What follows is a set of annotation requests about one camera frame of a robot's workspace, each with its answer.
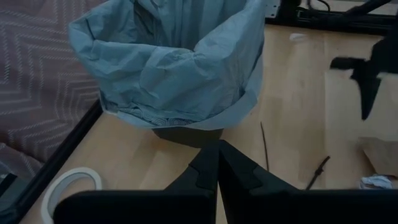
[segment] zigzag pattern fabric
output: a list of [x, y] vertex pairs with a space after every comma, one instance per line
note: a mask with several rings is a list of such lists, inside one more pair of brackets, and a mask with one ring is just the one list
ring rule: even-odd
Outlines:
[[98, 99], [67, 25], [103, 1], [0, 1], [0, 174], [32, 178]]

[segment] wooden surface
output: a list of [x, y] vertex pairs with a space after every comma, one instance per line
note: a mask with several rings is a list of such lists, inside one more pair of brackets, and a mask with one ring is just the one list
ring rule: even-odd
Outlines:
[[[355, 82], [348, 73], [329, 71], [328, 66], [339, 55], [368, 57], [378, 39], [267, 26], [259, 103], [239, 126], [226, 129], [222, 138], [265, 167], [262, 122], [273, 174], [303, 189], [329, 155], [325, 172], [313, 188], [357, 188], [360, 177], [373, 174], [363, 152], [356, 149], [358, 137], [397, 138], [398, 81], [391, 77], [382, 81], [375, 108], [368, 121], [362, 122]], [[85, 166], [102, 176], [105, 189], [164, 189], [197, 153], [198, 149], [161, 140], [152, 131], [104, 114], [57, 177]], [[65, 196], [89, 188], [89, 183], [78, 182]], [[22, 223], [42, 223], [41, 201], [42, 196]], [[226, 223], [218, 201], [217, 222]]]

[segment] tape roll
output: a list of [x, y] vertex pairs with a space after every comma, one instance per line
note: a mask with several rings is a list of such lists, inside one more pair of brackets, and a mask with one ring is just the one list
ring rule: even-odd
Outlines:
[[58, 201], [60, 200], [62, 192], [72, 182], [81, 178], [91, 178], [94, 182], [95, 190], [102, 190], [100, 175], [98, 175], [97, 172], [95, 172], [90, 168], [79, 167], [62, 174], [52, 183], [52, 185], [50, 185], [49, 189], [46, 191], [44, 195], [41, 207], [41, 214], [44, 224], [53, 224], [52, 216], [55, 207], [57, 206]]

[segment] blue plastic bag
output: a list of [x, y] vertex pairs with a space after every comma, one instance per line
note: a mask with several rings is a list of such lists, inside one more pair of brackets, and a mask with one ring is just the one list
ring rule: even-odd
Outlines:
[[135, 126], [238, 124], [262, 84], [264, 0], [110, 0], [69, 25], [104, 111]]

